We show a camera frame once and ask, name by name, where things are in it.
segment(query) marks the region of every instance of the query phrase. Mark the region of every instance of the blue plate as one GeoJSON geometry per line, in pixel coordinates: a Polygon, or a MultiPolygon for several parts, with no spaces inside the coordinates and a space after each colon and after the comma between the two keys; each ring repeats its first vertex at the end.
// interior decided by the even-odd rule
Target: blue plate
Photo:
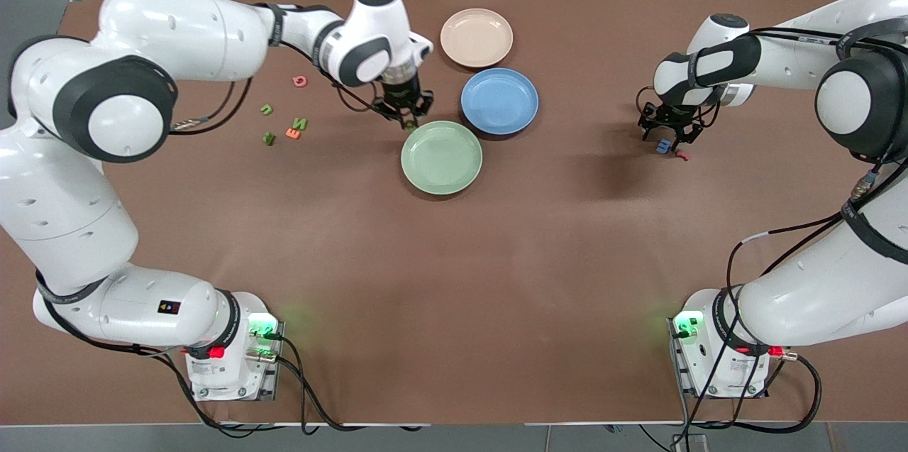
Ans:
{"type": "Polygon", "coordinates": [[[539,95],[526,76],[509,68],[490,68],[467,81],[460,105],[470,124],[492,135],[510,135],[533,121],[539,95]]]}

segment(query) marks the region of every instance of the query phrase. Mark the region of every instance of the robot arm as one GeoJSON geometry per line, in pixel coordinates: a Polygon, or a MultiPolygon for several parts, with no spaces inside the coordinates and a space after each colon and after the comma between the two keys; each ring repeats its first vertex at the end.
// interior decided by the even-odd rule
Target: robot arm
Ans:
{"type": "Polygon", "coordinates": [[[323,6],[105,0],[90,42],[39,38],[20,51],[17,120],[0,131],[0,225],[38,269],[37,319],[90,338],[184,346],[196,398],[258,397],[273,361],[262,335],[276,319],[253,294],[130,264],[138,232],[98,161],[161,147],[177,80],[252,77],[282,44],[335,86],[379,80],[372,109],[402,126],[428,112],[417,68],[432,44],[409,31],[402,0],[356,0],[346,21],[323,6]]]}
{"type": "Polygon", "coordinates": [[[709,388],[715,397],[740,397],[752,369],[748,393],[759,393],[768,346],[818,344],[908,322],[908,177],[899,175],[873,199],[860,200],[880,165],[908,155],[902,120],[908,55],[854,44],[883,38],[901,45],[905,16],[908,0],[839,0],[778,26],[790,28],[782,37],[794,38],[753,35],[745,26],[717,28],[711,18],[695,38],[712,45],[673,53],[655,71],[656,94],[679,114],[723,99],[734,84],[816,89],[815,112],[827,133],[875,163],[868,186],[843,207],[841,223],[778,268],[733,289],[737,310],[726,290],[701,290],[687,300],[674,325],[697,394],[709,388]],[[803,31],[827,32],[833,41],[803,31]]]}

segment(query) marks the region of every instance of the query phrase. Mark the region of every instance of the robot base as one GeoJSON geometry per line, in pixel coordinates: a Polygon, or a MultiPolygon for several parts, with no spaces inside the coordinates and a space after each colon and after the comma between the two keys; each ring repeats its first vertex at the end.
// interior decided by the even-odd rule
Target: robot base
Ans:
{"type": "Polygon", "coordinates": [[[742,394],[745,397],[761,397],[769,355],[748,356],[726,348],[713,322],[713,300],[718,294],[719,291],[712,288],[695,292],[681,313],[671,319],[670,330],[673,334],[682,329],[695,331],[695,335],[688,338],[672,338],[681,390],[692,397],[704,393],[706,397],[713,398],[739,398],[742,394]],[[707,387],[707,378],[722,348],[726,351],[707,387]],[[750,385],[745,387],[755,361],[758,361],[758,367],[750,385]]]}
{"type": "MultiPolygon", "coordinates": [[[[247,352],[270,351],[277,355],[282,342],[251,333],[250,315],[268,315],[262,300],[247,292],[234,292],[233,296],[240,304],[239,329],[233,342],[224,348],[223,357],[200,360],[186,355],[192,394],[197,401],[275,400],[275,362],[253,359],[247,352]]],[[[272,331],[282,333],[282,327],[276,319],[273,321],[272,331]]]]}

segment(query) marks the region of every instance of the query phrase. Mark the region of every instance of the small plastic block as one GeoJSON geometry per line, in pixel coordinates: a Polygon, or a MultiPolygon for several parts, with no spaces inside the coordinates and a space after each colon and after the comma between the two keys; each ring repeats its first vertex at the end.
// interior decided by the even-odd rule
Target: small plastic block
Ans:
{"type": "Polygon", "coordinates": [[[672,141],[668,139],[662,139],[659,141],[659,145],[655,147],[655,151],[659,154],[668,154],[668,151],[672,148],[672,141]]]}

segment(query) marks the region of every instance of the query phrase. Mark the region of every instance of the brown tabletop surface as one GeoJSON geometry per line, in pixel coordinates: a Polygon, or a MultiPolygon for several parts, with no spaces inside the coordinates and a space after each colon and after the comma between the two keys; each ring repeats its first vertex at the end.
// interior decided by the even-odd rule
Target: brown tabletop surface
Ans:
{"type": "MultiPolygon", "coordinates": [[[[324,4],[353,0],[238,0],[324,4]]],[[[404,0],[438,51],[419,72],[427,120],[460,120],[474,71],[438,44],[461,9],[501,13],[515,32],[499,64],[531,78],[541,107],[525,131],[483,139],[479,178],[454,197],[409,186],[406,133],[350,112],[308,62],[273,49],[229,125],[171,138],[132,165],[107,165],[139,228],[133,262],[245,290],[287,322],[307,374],[345,422],[681,420],[665,318],[720,287],[735,242],[828,216],[866,166],[827,138],[814,94],[758,89],[687,147],[689,162],[640,141],[633,96],[711,13],[771,26],[834,0],[404,0]],[[309,78],[295,89],[291,78],[309,78]],[[263,116],[259,108],[275,108],[263,116]],[[283,136],[309,120],[298,141],[283,136]],[[267,148],[262,135],[273,131],[267,148]]],[[[91,38],[101,0],[66,11],[60,33],[91,38]]],[[[214,109],[226,83],[179,83],[178,119],[214,109]]],[[[739,255],[752,280],[799,238],[739,255]]],[[[33,268],[0,234],[2,424],[192,422],[172,374],[95,351],[31,313],[33,268]]],[[[802,348],[824,381],[819,419],[906,420],[908,329],[802,348]]],[[[743,417],[795,420],[803,368],[743,417]]],[[[217,419],[299,421],[298,385],[273,403],[208,404],[217,419]]],[[[725,419],[729,401],[700,414],[725,419]]],[[[314,413],[309,411],[309,418],[314,413]]]]}

